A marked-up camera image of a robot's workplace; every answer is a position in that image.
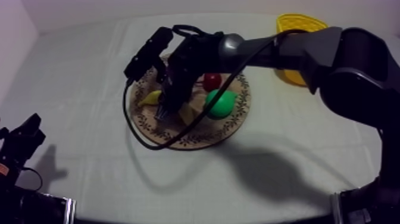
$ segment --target yellow food item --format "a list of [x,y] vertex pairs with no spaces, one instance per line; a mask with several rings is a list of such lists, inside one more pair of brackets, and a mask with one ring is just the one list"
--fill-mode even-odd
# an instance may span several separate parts
[[195,119],[195,115],[193,114],[192,107],[184,102],[179,110],[179,116],[183,120],[186,125],[189,125]]
[[147,95],[141,102],[137,104],[137,106],[142,107],[143,105],[157,105],[158,104],[158,97],[161,95],[161,90],[156,90],[149,95]]

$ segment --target black cable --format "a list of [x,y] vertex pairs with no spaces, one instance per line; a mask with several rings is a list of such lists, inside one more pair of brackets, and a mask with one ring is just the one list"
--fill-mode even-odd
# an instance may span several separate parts
[[38,171],[36,171],[36,170],[34,170],[34,169],[32,169],[32,168],[29,168],[29,167],[24,167],[24,168],[22,168],[22,171],[31,171],[31,172],[37,174],[37,176],[39,177],[39,180],[40,180],[40,185],[39,185],[39,187],[38,187],[37,189],[34,189],[34,190],[31,190],[31,189],[30,189],[29,191],[38,191],[38,190],[40,190],[40,189],[43,187],[43,179],[42,179],[42,176],[38,173]]
[[[139,135],[138,133],[136,133],[130,119],[129,119],[129,115],[127,113],[126,110],[126,95],[129,89],[129,86],[132,85],[133,80],[128,80],[126,82],[126,86],[123,92],[123,100],[122,100],[122,107],[123,107],[123,112],[124,112],[124,117],[126,119],[126,122],[128,123],[128,127],[131,131],[131,133],[135,136],[135,138],[146,148],[150,149],[150,150],[161,150],[163,148],[168,148],[169,146],[171,146],[172,144],[174,144],[175,142],[177,142],[180,138],[184,137],[187,133],[189,133],[212,109],[212,107],[217,103],[217,101],[220,99],[220,97],[222,96],[222,94],[226,91],[226,89],[229,87],[229,85],[232,83],[233,79],[240,74],[240,72],[247,66],[247,64],[257,55],[259,54],[261,51],[263,51],[264,49],[266,49],[269,45],[273,44],[274,41],[276,40],[276,38],[282,38],[285,37],[291,33],[304,33],[304,30],[286,30],[284,32],[278,33],[275,36],[272,36],[269,40],[267,40],[265,43],[263,43],[256,51],[254,51],[251,55],[249,55],[246,59],[244,59],[242,61],[242,63],[240,64],[239,67],[237,67],[237,69],[231,73],[231,75],[227,78],[227,80],[224,82],[224,84],[222,85],[222,87],[220,88],[220,90],[217,92],[217,94],[214,96],[214,98],[210,101],[210,103],[205,107],[205,109],[194,119],[194,121],[189,124],[183,131],[181,131],[178,135],[174,136],[173,138],[171,138],[170,140],[168,140],[166,143],[161,144],[161,145],[149,145],[147,144]],[[193,151],[193,150],[179,150],[179,149],[173,149],[172,150],[176,150],[176,151]]]

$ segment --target wooden plate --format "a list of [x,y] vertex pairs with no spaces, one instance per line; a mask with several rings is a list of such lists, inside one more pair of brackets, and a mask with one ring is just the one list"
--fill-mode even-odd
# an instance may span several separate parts
[[[167,63],[167,56],[162,60]],[[138,102],[143,100],[150,92],[161,89],[161,85],[155,81],[157,71],[151,68],[136,82],[130,93],[130,117],[137,129],[149,140],[156,144],[163,144],[181,132],[186,125],[178,114],[170,116],[166,121],[159,122],[154,119],[157,111],[156,105],[144,105],[138,107]],[[229,74],[221,74],[223,82]],[[229,86],[228,90],[237,93],[235,108],[231,115],[221,120],[213,120],[208,117],[190,131],[187,135],[177,141],[171,148],[180,150],[195,150],[217,144],[239,129],[245,121],[250,109],[251,94],[249,84],[243,74],[238,75]],[[207,92],[203,87],[195,85],[189,105],[195,116],[203,109]]]

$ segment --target white tablecloth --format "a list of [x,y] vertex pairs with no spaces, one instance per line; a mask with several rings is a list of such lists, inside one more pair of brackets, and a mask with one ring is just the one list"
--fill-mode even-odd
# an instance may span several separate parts
[[[35,112],[42,117],[47,138],[27,165],[45,179],[42,191],[78,201],[78,217],[235,224],[326,214],[331,193],[365,185],[377,175],[378,136],[333,114],[318,94],[283,83],[271,69],[245,69],[251,109],[222,146],[149,151],[123,119],[123,70],[160,26],[191,24],[250,39],[274,34],[275,19],[165,15],[43,35],[0,106],[0,125],[16,127]],[[400,41],[389,39],[399,58]],[[165,53],[181,40],[176,37]],[[25,174],[19,183],[34,187],[37,180]]]

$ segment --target yellow plastic basket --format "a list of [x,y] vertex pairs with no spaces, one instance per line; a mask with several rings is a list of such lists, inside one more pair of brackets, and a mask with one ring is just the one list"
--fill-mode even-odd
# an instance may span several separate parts
[[[278,16],[276,20],[277,32],[280,33],[290,29],[302,29],[308,32],[314,32],[317,30],[325,29],[328,25],[316,18],[312,18],[303,14],[287,13]],[[285,81],[299,85],[306,86],[300,73],[295,70],[278,70],[278,75]]]

